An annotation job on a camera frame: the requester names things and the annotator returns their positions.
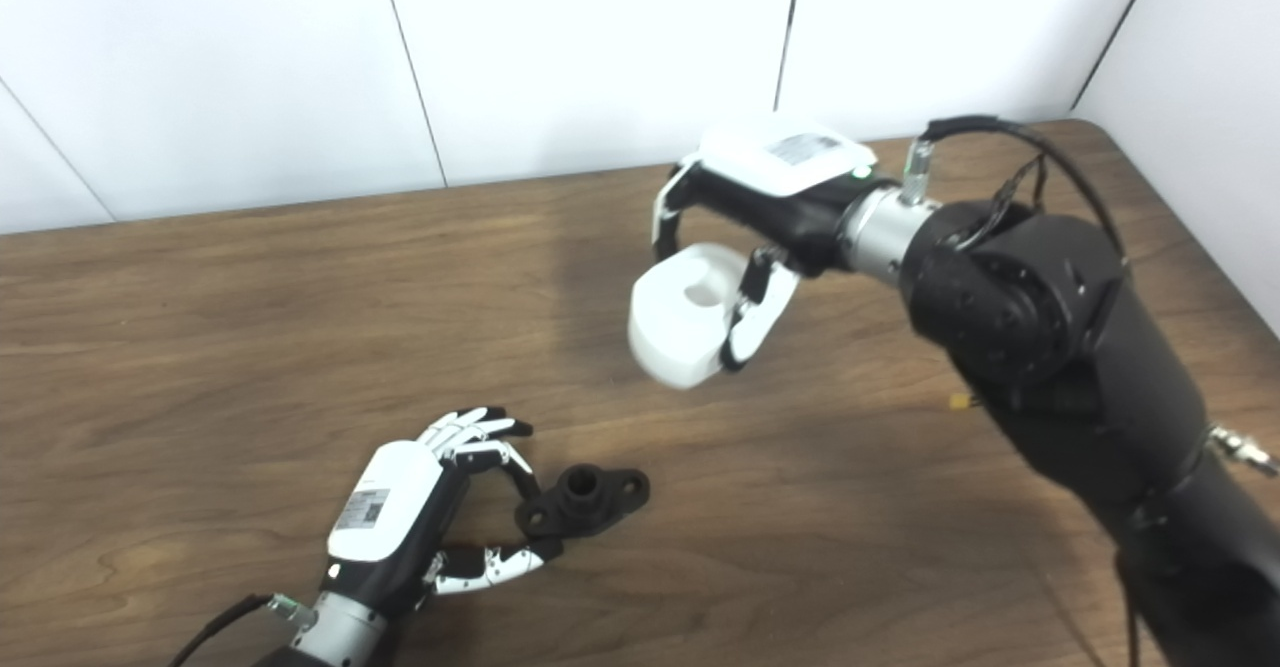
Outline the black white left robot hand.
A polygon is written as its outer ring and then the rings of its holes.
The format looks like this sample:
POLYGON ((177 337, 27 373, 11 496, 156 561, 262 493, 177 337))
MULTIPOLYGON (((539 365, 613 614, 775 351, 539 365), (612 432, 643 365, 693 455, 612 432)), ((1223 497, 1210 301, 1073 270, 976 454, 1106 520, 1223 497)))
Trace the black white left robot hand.
POLYGON ((541 494, 530 463, 508 437, 532 426, 506 408, 456 408, 413 439, 375 449, 329 533, 320 590, 348 598, 394 623, 436 595, 494 588, 564 553, 561 539, 515 545, 448 547, 471 480, 500 470, 520 497, 541 494))

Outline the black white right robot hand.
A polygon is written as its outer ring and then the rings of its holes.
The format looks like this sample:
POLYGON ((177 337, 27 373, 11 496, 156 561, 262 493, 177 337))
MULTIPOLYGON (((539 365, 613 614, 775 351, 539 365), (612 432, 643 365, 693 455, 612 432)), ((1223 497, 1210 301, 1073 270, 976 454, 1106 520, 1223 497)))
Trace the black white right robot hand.
POLYGON ((718 213, 764 239, 733 285, 727 333, 712 352, 718 367, 739 373, 749 364, 800 280, 849 270, 849 216, 874 189, 900 184, 873 149, 797 117, 750 117, 703 134, 654 198, 652 248, 657 262, 676 256, 690 207, 718 213))

